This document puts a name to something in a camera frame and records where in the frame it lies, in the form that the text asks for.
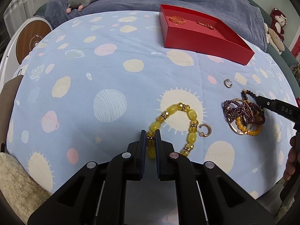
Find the curtain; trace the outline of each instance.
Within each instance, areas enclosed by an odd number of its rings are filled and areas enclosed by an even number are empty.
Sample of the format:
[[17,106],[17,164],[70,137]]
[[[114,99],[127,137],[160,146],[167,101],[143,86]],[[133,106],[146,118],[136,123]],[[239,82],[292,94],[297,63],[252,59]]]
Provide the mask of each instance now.
[[10,37],[48,0],[12,0],[3,17]]

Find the silver hoop earring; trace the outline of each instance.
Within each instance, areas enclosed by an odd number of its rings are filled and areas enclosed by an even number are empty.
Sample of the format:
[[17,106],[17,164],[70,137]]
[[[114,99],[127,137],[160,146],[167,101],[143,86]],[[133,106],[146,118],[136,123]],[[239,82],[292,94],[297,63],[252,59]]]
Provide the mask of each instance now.
[[224,85],[227,87],[227,88],[231,88],[232,87],[232,82],[230,81],[230,79],[226,79],[224,80]]

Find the beige cushion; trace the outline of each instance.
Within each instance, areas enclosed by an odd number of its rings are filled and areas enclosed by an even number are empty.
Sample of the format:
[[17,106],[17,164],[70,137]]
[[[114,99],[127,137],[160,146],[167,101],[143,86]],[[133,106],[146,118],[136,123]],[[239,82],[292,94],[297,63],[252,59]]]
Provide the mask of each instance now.
[[10,207],[25,224],[30,215],[51,196],[25,172],[13,156],[5,153],[0,153],[0,189]]
[[284,44],[283,42],[280,40],[280,38],[278,37],[278,35],[276,34],[276,32],[274,30],[272,30],[271,28],[268,29],[269,35],[271,36],[274,44],[277,46],[277,48],[281,51],[284,52]]

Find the hand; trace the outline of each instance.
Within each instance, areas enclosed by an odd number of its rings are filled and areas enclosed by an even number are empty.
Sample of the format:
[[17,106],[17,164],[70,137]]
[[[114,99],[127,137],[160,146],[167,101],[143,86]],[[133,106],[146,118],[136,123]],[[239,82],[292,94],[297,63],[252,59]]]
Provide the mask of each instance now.
[[286,166],[285,166],[285,170],[283,173],[283,179],[285,181],[289,181],[291,176],[295,173],[295,162],[298,161],[300,162],[300,153],[297,155],[296,154],[296,149],[295,149],[295,145],[296,145],[296,136],[293,136],[291,138],[291,140],[289,141],[289,144],[291,145],[291,149],[289,151],[288,154],[288,159],[286,161]]

